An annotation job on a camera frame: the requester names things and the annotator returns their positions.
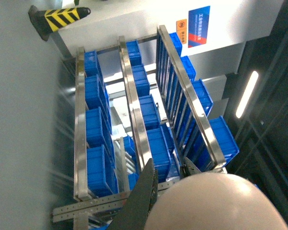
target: white wall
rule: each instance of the white wall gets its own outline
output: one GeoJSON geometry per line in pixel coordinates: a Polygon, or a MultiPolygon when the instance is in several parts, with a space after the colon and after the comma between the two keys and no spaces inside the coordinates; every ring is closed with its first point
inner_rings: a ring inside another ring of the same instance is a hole
{"type": "Polygon", "coordinates": [[[189,56],[196,70],[196,79],[207,79],[222,74],[236,73],[245,43],[214,49],[189,56]]]}
{"type": "Polygon", "coordinates": [[[184,47],[183,55],[242,43],[271,32],[283,0],[83,0],[91,14],[60,30],[72,55],[76,48],[86,50],[116,44],[119,35],[127,40],[156,33],[165,24],[169,32],[176,30],[176,21],[188,18],[188,11],[210,5],[207,44],[184,47]]]}

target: gray wall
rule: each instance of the gray wall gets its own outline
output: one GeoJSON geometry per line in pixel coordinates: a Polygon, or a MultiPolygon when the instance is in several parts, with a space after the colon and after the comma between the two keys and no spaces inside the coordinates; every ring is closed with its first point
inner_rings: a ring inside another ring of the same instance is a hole
{"type": "Polygon", "coordinates": [[[50,212],[73,202],[74,78],[31,25],[31,4],[59,1],[0,0],[0,230],[70,229],[50,212]]]}
{"type": "Polygon", "coordinates": [[[189,56],[196,70],[196,79],[237,72],[244,43],[189,56]]]}

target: fluorescent light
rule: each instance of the fluorescent light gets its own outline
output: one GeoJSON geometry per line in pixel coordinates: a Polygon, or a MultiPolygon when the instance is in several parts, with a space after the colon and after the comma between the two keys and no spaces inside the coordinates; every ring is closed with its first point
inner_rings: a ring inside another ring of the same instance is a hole
{"type": "Polygon", "coordinates": [[[236,116],[237,118],[240,118],[245,110],[245,107],[250,99],[250,96],[253,92],[253,89],[255,87],[255,84],[257,82],[258,79],[258,73],[256,71],[254,71],[249,79],[249,82],[246,86],[246,89],[243,93],[243,96],[241,98],[240,104],[238,106],[238,109],[236,111],[236,116]]]}

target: blue plastic bin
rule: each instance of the blue plastic bin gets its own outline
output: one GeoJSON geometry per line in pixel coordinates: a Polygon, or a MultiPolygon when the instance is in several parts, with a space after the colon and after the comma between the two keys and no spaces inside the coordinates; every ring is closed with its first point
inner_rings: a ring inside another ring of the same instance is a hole
{"type": "Polygon", "coordinates": [[[165,140],[167,142],[168,150],[169,150],[170,154],[172,154],[172,152],[175,149],[175,145],[174,145],[174,139],[173,139],[173,135],[171,133],[171,130],[167,126],[167,124],[162,124],[160,126],[162,128],[163,133],[164,133],[164,137],[165,137],[165,140]]]}
{"type": "Polygon", "coordinates": [[[136,173],[132,173],[128,175],[128,180],[129,180],[129,188],[130,190],[133,190],[133,188],[135,187],[136,182],[139,179],[139,175],[136,173]]]}
{"type": "Polygon", "coordinates": [[[87,150],[87,183],[98,197],[117,193],[117,183],[104,145],[87,150]]]}
{"type": "Polygon", "coordinates": [[[84,69],[87,77],[94,75],[99,76],[100,82],[102,82],[102,89],[104,90],[105,85],[103,84],[104,80],[102,77],[96,50],[84,53],[84,69]]]}
{"type": "Polygon", "coordinates": [[[158,170],[159,183],[164,182],[168,176],[172,160],[162,128],[148,130],[147,137],[155,169],[158,170]]]}
{"type": "Polygon", "coordinates": [[[134,148],[134,142],[130,136],[126,136],[123,138],[124,140],[124,147],[125,151],[130,155],[130,156],[135,156],[135,148],[134,148]]]}
{"type": "Polygon", "coordinates": [[[103,227],[100,227],[100,228],[93,228],[91,230],[106,230],[108,227],[109,227],[109,225],[106,225],[106,226],[103,226],[103,227]]]}
{"type": "Polygon", "coordinates": [[[111,135],[102,116],[101,108],[86,111],[86,141],[91,148],[105,145],[111,156],[111,135]]]}
{"type": "Polygon", "coordinates": [[[158,128],[161,120],[153,96],[140,97],[139,102],[146,130],[158,128]]]}
{"type": "Polygon", "coordinates": [[[89,109],[101,108],[108,130],[112,131],[108,106],[108,93],[102,90],[102,82],[97,75],[85,78],[85,101],[89,109]]]}
{"type": "MultiPolygon", "coordinates": [[[[239,148],[222,116],[210,120],[209,122],[226,159],[226,164],[224,165],[226,166],[239,153],[239,148]]],[[[209,170],[210,168],[207,166],[210,164],[211,160],[201,135],[199,135],[194,145],[194,154],[199,155],[194,162],[195,165],[201,171],[209,170]]]]}
{"type": "Polygon", "coordinates": [[[150,85],[144,65],[141,64],[139,66],[133,66],[132,73],[138,97],[148,96],[150,85]]]}
{"type": "Polygon", "coordinates": [[[138,41],[127,42],[127,49],[131,66],[138,66],[142,64],[141,51],[138,41]]]}
{"type": "MultiPolygon", "coordinates": [[[[203,81],[201,79],[197,80],[197,81],[194,81],[192,82],[192,85],[193,85],[193,88],[195,89],[195,92],[201,102],[201,105],[204,109],[204,112],[206,114],[206,116],[208,116],[212,110],[212,107],[213,107],[213,101],[210,97],[210,94],[207,90],[207,88],[205,87],[203,81]]],[[[182,138],[182,134],[183,134],[183,131],[185,130],[186,128],[186,124],[187,124],[187,119],[189,117],[189,114],[190,114],[191,110],[190,108],[187,109],[187,112],[186,112],[186,116],[185,116],[185,119],[183,120],[182,122],[182,125],[181,125],[181,132],[178,134],[179,136],[179,141],[181,140],[182,138]]],[[[188,131],[188,134],[187,134],[187,138],[186,140],[188,139],[190,133],[191,133],[191,130],[192,128],[196,125],[195,123],[195,120],[192,121],[191,123],[191,129],[188,131]]]]}
{"type": "Polygon", "coordinates": [[[195,81],[196,71],[188,56],[181,57],[182,64],[190,78],[190,81],[195,81]]]}
{"type": "Polygon", "coordinates": [[[192,85],[193,85],[193,88],[195,89],[195,92],[198,98],[200,99],[200,102],[206,113],[206,116],[208,116],[212,110],[213,101],[210,97],[210,94],[206,86],[204,85],[202,79],[192,82],[192,85]]]}
{"type": "Polygon", "coordinates": [[[171,37],[173,44],[174,44],[174,47],[176,48],[177,53],[180,56],[181,51],[182,51],[182,43],[181,43],[177,33],[171,33],[171,34],[169,34],[169,36],[171,37]]]}

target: stainless steel rack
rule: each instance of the stainless steel rack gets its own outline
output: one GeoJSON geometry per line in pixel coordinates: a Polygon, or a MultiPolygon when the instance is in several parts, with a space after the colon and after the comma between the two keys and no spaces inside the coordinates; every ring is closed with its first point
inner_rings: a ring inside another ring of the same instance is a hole
{"type": "MultiPolygon", "coordinates": [[[[160,26],[157,29],[157,35],[146,36],[138,39],[140,42],[156,40],[157,44],[162,40],[164,43],[169,62],[174,66],[174,70],[179,78],[179,84],[183,88],[181,93],[177,95],[181,100],[182,94],[187,98],[187,103],[191,108],[192,116],[196,120],[201,135],[203,136],[206,146],[208,147],[211,159],[214,162],[214,169],[218,169],[224,165],[225,159],[221,149],[216,141],[213,131],[210,127],[208,119],[204,110],[199,102],[199,99],[191,85],[188,75],[181,63],[180,57],[169,37],[165,26],[160,26]]],[[[142,171],[147,161],[152,157],[146,129],[143,121],[140,103],[136,92],[132,68],[129,60],[128,50],[124,37],[119,37],[118,44],[98,50],[98,53],[105,53],[118,49],[120,54],[121,69],[123,73],[122,81],[125,83],[125,93],[128,102],[128,110],[130,114],[132,133],[135,142],[136,157],[138,161],[139,171],[142,171]]],[[[158,65],[156,66],[156,76],[158,76],[158,65]]],[[[74,156],[74,198],[79,201],[78,203],[58,207],[53,210],[53,222],[73,219],[74,230],[87,230],[89,226],[98,227],[103,226],[111,221],[117,212],[123,207],[126,199],[130,195],[127,170],[125,167],[126,160],[124,158],[124,150],[120,149],[121,154],[116,154],[116,158],[121,165],[116,170],[119,174],[120,193],[106,197],[96,198],[96,196],[89,190],[87,185],[87,159],[86,149],[88,144],[86,142],[85,133],[85,112],[87,105],[85,103],[84,94],[84,48],[78,49],[76,58],[76,96],[75,96],[75,156],[74,156]]],[[[160,92],[164,99],[165,91],[160,92]]],[[[171,127],[177,121],[169,119],[171,127]]],[[[174,140],[178,152],[183,152],[186,146],[181,146],[174,140]]],[[[179,179],[170,182],[158,184],[158,195],[162,195],[166,189],[175,184],[179,179]]]]}
{"type": "Polygon", "coordinates": [[[191,125],[192,125],[191,120],[193,118],[195,119],[196,124],[199,127],[199,131],[204,139],[205,145],[207,146],[207,149],[208,149],[208,152],[210,154],[210,158],[213,164],[212,168],[213,169],[221,168],[226,163],[224,155],[216,140],[216,137],[207,119],[207,116],[204,112],[201,102],[191,84],[188,74],[182,64],[182,61],[164,25],[161,25],[157,30],[156,79],[159,84],[160,94],[163,97],[163,105],[168,113],[167,117],[168,117],[170,126],[172,128],[172,132],[175,135],[174,142],[175,142],[176,149],[179,152],[180,160],[182,161],[183,158],[186,157],[186,153],[190,150],[190,148],[193,146],[194,142],[196,141],[195,138],[189,138],[186,145],[183,144],[186,140],[187,132],[191,128],[191,125]],[[160,49],[161,42],[164,44],[166,53],[164,53],[164,50],[160,49]],[[169,105],[169,107],[167,107],[165,104],[164,99],[166,99],[166,96],[168,95],[167,91],[168,91],[170,71],[166,69],[166,71],[160,72],[159,68],[162,63],[164,63],[165,69],[166,68],[169,69],[170,64],[171,64],[174,68],[175,74],[178,77],[178,82],[175,88],[174,89],[170,88],[170,90],[174,90],[173,97],[178,98],[177,110],[175,114],[174,114],[173,109],[169,109],[170,107],[174,106],[174,103],[172,103],[172,105],[169,105]],[[186,98],[184,105],[182,105],[183,96],[186,98]],[[181,106],[183,108],[181,112],[182,117],[178,119],[178,111],[181,106]],[[187,107],[190,108],[191,113],[189,117],[187,118],[188,122],[183,133],[183,138],[178,143],[177,133],[179,133],[179,130],[181,129],[181,123],[182,123],[183,117],[185,116],[187,107]],[[179,124],[177,133],[174,131],[174,128],[173,128],[176,125],[176,123],[179,124]]]}

